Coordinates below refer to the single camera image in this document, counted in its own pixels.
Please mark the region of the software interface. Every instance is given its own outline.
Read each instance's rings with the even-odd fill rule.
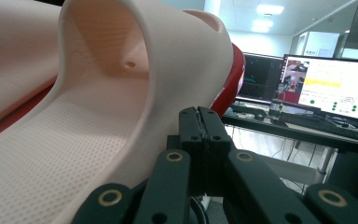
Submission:
[[[285,55],[284,101],[358,119],[358,61]]]
[[[244,53],[245,76],[239,96],[270,102],[281,75],[282,58]]]

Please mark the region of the cable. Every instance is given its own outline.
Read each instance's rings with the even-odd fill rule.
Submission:
[[[297,185],[300,190],[302,189],[302,187],[301,187],[297,182],[292,181],[292,180],[286,180],[286,181],[290,181],[290,182],[292,182],[293,184]]]
[[[241,146],[241,148],[242,149],[245,149],[244,147],[243,147],[243,145],[242,145],[242,141],[241,141],[241,129],[240,128],[238,128],[238,132],[240,132],[240,146]]]
[[[292,150],[290,150],[289,156],[287,157],[287,161],[289,161],[290,157],[292,156],[293,148],[295,148],[295,143],[296,143],[296,140],[293,140],[292,146],[290,147]]]
[[[233,139],[233,138],[234,138],[234,130],[235,130],[235,127],[234,127],[234,126],[231,126],[231,125],[228,125],[228,124],[226,124],[225,126],[226,126],[227,128],[231,127],[231,129],[232,129],[231,139]]]
[[[315,144],[315,147],[313,148],[313,152],[312,152],[312,155],[310,156],[310,163],[312,162],[312,159],[313,159],[313,155],[315,155],[315,151],[316,151],[316,147],[318,145]]]
[[[279,151],[275,152],[274,155],[272,155],[272,158],[274,158],[274,156],[275,156],[276,154],[278,154],[280,151],[282,151],[282,146],[283,146],[283,143],[285,143],[285,142],[286,142],[286,138],[282,141],[281,149],[279,149]]]
[[[281,160],[283,160],[283,155],[284,155],[284,149],[286,148],[286,143],[284,144],[283,146],[283,150],[282,150],[282,157],[281,157]]]
[[[293,156],[292,162],[295,162],[295,157],[296,157],[296,155],[298,154],[299,151],[300,151],[300,149],[298,148],[296,154]]]

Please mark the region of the monitor screen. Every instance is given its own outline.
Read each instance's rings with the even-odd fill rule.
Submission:
[[[245,76],[237,98],[269,103],[280,81],[282,58],[243,53]]]
[[[283,100],[358,119],[358,61],[284,55]]]

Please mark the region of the ceiling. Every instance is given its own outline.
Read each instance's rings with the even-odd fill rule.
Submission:
[[[284,6],[284,10],[281,15],[272,15],[267,19],[257,14],[259,4]],[[335,24],[334,32],[343,33],[351,27],[357,4],[355,0],[221,0],[218,17],[229,31],[252,32],[253,21],[259,19],[274,22],[269,35],[294,36],[310,28],[312,24],[332,22],[334,16],[339,14],[335,12],[352,7],[352,15],[340,15],[344,20],[340,20],[340,23],[345,24]]]

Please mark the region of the black metal bracket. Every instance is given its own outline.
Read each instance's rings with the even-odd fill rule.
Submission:
[[[168,136],[148,180],[134,189],[97,188],[73,223],[208,223],[196,200],[204,194],[225,198],[229,223],[358,223],[358,201],[349,193],[314,185],[296,195],[257,154],[237,150],[204,107],[179,113],[179,135]]]

